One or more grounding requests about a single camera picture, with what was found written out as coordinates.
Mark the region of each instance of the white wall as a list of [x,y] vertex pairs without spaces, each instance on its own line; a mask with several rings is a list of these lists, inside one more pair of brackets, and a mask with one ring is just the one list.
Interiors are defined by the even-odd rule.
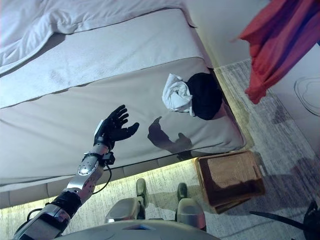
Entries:
[[320,117],[311,114],[302,105],[294,91],[296,80],[305,77],[319,77],[320,81],[320,46],[315,45],[285,76],[271,89],[282,102],[315,153],[320,156]]
[[188,0],[197,33],[214,67],[248,59],[249,45],[236,39],[269,0]]

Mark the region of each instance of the robotic arm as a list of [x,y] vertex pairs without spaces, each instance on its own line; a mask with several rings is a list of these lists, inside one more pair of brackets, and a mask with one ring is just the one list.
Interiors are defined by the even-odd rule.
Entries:
[[53,202],[20,226],[13,239],[49,240],[62,234],[79,207],[92,196],[104,167],[109,168],[115,162],[111,152],[115,142],[131,137],[138,130],[137,122],[122,128],[128,122],[126,112],[126,106],[122,105],[100,122],[94,133],[93,148],[85,154],[76,175]]

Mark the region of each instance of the brown basket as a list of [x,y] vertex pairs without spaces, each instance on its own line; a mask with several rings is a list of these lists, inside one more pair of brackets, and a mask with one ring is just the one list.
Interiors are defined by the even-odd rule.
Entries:
[[232,152],[194,159],[202,193],[216,213],[265,194],[255,155]]

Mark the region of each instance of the white towel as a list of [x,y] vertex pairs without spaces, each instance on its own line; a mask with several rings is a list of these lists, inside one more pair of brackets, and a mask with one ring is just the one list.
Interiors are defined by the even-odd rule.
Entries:
[[189,112],[191,116],[195,116],[192,110],[192,95],[187,84],[178,75],[169,74],[163,89],[162,101],[170,111]]

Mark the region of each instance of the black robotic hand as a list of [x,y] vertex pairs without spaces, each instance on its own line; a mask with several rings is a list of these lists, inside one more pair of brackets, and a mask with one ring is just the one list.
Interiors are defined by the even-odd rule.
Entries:
[[127,111],[126,106],[122,105],[103,120],[94,135],[93,145],[102,143],[108,146],[111,151],[115,146],[115,141],[127,139],[135,134],[139,127],[137,122],[128,128],[122,128],[128,122],[127,117],[129,117],[129,114],[126,113]]

